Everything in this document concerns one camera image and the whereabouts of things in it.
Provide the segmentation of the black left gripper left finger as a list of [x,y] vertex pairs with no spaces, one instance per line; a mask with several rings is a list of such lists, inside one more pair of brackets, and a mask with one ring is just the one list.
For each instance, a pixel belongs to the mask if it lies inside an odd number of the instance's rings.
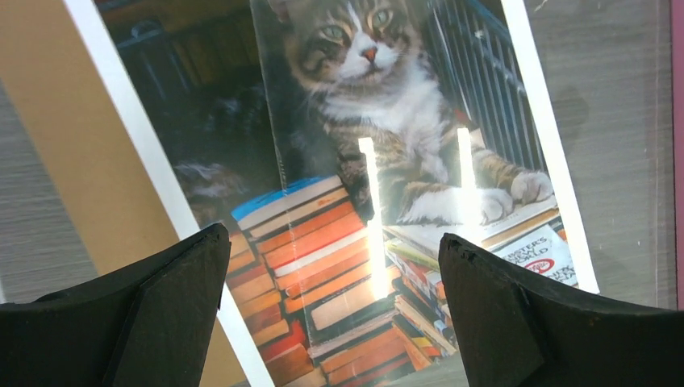
[[2,385],[199,385],[230,250],[215,223],[91,281],[2,304]]

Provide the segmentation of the pink wooden picture frame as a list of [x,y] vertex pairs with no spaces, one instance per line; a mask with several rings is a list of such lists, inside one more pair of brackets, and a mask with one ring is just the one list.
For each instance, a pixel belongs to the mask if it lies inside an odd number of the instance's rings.
[[683,309],[683,0],[670,2],[677,300]]

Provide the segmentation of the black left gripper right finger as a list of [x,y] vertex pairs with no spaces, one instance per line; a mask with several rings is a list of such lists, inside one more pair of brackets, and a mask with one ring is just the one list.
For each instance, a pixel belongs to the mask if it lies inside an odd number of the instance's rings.
[[438,261],[470,385],[682,385],[680,310],[576,289],[454,234]]

